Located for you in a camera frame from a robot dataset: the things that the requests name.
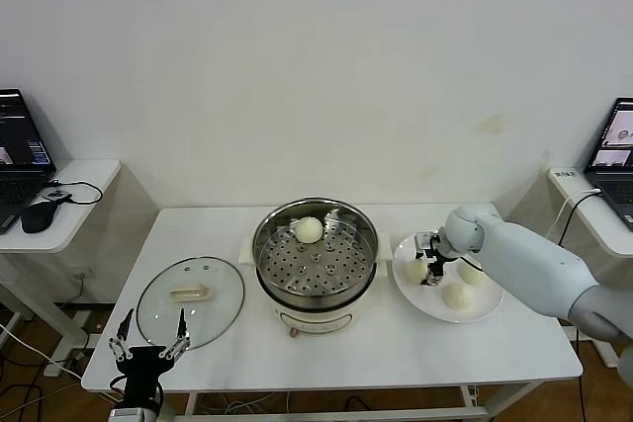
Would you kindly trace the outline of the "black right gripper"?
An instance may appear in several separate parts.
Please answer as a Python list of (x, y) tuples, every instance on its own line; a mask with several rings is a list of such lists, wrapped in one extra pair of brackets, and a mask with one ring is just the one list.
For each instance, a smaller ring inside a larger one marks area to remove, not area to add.
[(436, 286), (444, 277), (444, 264), (452, 261), (452, 247), (443, 227), (431, 233), (429, 238), (430, 257), (420, 257), (420, 283), (423, 286)]

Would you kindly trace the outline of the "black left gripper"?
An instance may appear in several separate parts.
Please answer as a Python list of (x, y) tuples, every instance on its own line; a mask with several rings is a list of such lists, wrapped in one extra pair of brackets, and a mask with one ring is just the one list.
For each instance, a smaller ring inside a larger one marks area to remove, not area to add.
[(123, 400), (119, 407), (161, 407), (164, 392), (159, 382), (161, 375), (174, 367), (190, 347), (191, 340), (185, 319), (185, 309), (179, 314), (175, 342), (169, 347), (142, 346), (129, 348), (128, 336), (134, 315), (131, 308), (119, 324), (117, 333), (108, 340), (118, 362), (118, 370), (125, 383)]

